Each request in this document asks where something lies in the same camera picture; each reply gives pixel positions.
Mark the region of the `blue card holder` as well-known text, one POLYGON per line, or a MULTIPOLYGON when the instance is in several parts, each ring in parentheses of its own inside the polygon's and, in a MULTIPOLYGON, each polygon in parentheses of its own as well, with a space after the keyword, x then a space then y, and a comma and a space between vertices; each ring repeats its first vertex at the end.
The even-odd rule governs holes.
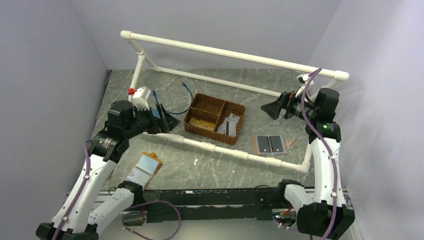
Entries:
POLYGON ((148 110, 148 117, 151 122, 160 121, 162 119, 159 110, 157 108, 150 108, 148 110))

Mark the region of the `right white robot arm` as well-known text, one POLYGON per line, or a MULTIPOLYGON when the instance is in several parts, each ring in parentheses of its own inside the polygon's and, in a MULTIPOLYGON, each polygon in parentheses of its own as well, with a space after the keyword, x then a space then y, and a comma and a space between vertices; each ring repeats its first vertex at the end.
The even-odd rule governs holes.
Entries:
POLYGON ((308 146, 314 160, 314 196, 308 195, 298 182, 285 181, 275 200, 282 208, 293 207, 300 233, 323 240, 338 240, 355 220, 355 212, 347 207, 341 186, 341 128, 334 121, 339 97, 330 88, 321 88, 314 102, 306 102, 294 92, 283 92, 277 100, 261 106, 273 120, 285 110, 284 119, 296 116, 306 122, 308 146))

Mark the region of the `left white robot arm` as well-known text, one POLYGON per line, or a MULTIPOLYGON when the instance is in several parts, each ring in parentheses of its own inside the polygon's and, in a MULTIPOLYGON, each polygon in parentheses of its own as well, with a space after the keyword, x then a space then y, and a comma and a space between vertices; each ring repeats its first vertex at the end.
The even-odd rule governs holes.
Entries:
POLYGON ((162 104, 141 109, 128 100, 111 104, 104 127, 84 146, 84 165, 69 196, 48 223, 41 223, 35 235, 40 240, 97 240, 104 229, 124 210, 137 210, 144 203, 143 186, 120 183, 109 198, 94 207, 105 181, 130 146, 130 139, 147 134, 167 134, 181 122, 162 104))

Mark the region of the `gold cards in basket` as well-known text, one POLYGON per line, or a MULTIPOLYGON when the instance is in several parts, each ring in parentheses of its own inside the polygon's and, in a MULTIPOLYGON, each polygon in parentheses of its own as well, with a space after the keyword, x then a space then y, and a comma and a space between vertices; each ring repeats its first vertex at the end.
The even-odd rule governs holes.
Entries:
POLYGON ((214 123, 211 122, 207 122, 205 120, 200 120, 200 119, 196 119, 196 118, 191 118, 188 123, 192 126, 201 128, 201 129, 205 129, 208 131, 214 131, 216 125, 214 123))

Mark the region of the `grey cards in basket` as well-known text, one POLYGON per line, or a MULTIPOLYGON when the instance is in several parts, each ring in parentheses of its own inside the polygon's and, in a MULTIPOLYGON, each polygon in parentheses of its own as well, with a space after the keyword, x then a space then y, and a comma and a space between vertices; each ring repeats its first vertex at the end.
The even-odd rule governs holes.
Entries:
POLYGON ((241 119, 240 116, 231 113, 228 117, 225 117, 223 123, 217 128, 216 132, 230 137, 237 135, 237 124, 241 119))

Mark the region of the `brown wicker divided basket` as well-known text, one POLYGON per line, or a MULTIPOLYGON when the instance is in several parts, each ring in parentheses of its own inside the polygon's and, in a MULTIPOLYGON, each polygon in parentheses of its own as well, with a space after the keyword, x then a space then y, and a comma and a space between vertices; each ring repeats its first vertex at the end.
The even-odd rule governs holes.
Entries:
POLYGON ((235 145, 242 128, 245 112, 246 107, 244 105, 203 93, 197 93, 194 95, 184 117, 184 130, 188 133, 200 135, 228 145, 235 145), (231 114, 240 117, 236 124, 235 136, 217 132, 218 127, 223 124, 225 118, 228 118, 231 114), (192 119, 212 124, 213 129, 209 130, 204 127, 193 125, 190 123, 192 119))

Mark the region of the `white PVC pipe frame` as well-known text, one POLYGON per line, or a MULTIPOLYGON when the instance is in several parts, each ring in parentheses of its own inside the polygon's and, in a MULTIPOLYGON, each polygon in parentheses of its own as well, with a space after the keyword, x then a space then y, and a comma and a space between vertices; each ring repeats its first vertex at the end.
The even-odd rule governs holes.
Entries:
MULTIPOLYGON (((155 72, 174 74, 181 77, 187 77, 187 78, 191 78, 195 80, 201 80, 201 81, 206 81, 210 83, 220 84, 220 85, 247 90, 247 91, 251 91, 251 92, 255 92, 259 94, 265 94, 265 95, 269 95, 273 97, 277 96, 277 92, 271 91, 271 90, 266 90, 266 89, 253 87, 253 86, 249 86, 249 85, 245 85, 241 83, 226 81, 226 80, 222 80, 218 78, 207 77, 207 76, 203 76, 199 74, 188 73, 188 72, 184 72, 180 70, 163 68, 153 62, 153 60, 149 57, 149 55, 145 52, 145 50, 137 44, 137 41, 144 41, 148 43, 160 44, 164 46, 191 50, 191 51, 196 51, 200 53, 207 53, 207 54, 212 54, 212 55, 217 55, 222 57, 228 57, 232 59, 258 63, 258 64, 267 65, 267 66, 280 67, 283 69, 299 71, 302 73, 309 73, 309 74, 312 73, 312 76, 310 77, 309 82, 311 82, 313 78, 316 77, 317 75, 332 78, 332 81, 326 85, 326 87, 330 89, 332 89, 334 86, 340 83, 346 82, 350 78, 349 73, 345 71, 318 69, 317 67, 314 67, 314 66, 308 66, 308 65, 287 62, 287 61, 282 61, 277 59, 271 59, 267 57, 261 57, 261 56, 246 54, 246 53, 225 50, 225 49, 219 49, 219 48, 214 48, 209 46, 170 40, 170 39, 154 37, 149 35, 143 35, 143 34, 133 33, 128 30, 121 31, 120 36, 124 40, 126 40, 136 50, 138 54, 138 60, 135 67, 135 72, 134 72, 133 78, 131 80, 131 85, 130 85, 132 88, 135 87, 138 82, 143 62, 146 62, 150 66, 150 68, 154 70, 155 72)), ((322 137, 322 136, 320 136, 318 140, 315 140, 311 144, 307 145, 306 151, 305 151, 305 157, 303 159, 303 162, 300 164, 285 162, 273 157, 253 155, 241 150, 218 147, 215 144, 212 144, 210 142, 196 141, 196 140, 189 139, 177 134, 158 133, 156 136, 158 138, 165 139, 170 142, 194 146, 196 148, 200 148, 208 152, 217 152, 223 155, 232 156, 234 158, 238 158, 242 160, 254 161, 254 162, 263 163, 269 166, 294 170, 296 172, 303 173, 303 174, 306 174, 309 172, 311 160, 314 160, 314 167, 316 169, 318 168, 323 168, 324 170, 333 169, 333 172, 335 174, 338 174, 339 172, 338 157, 339 157, 340 147, 337 146, 335 149, 331 149, 330 139, 322 137)))

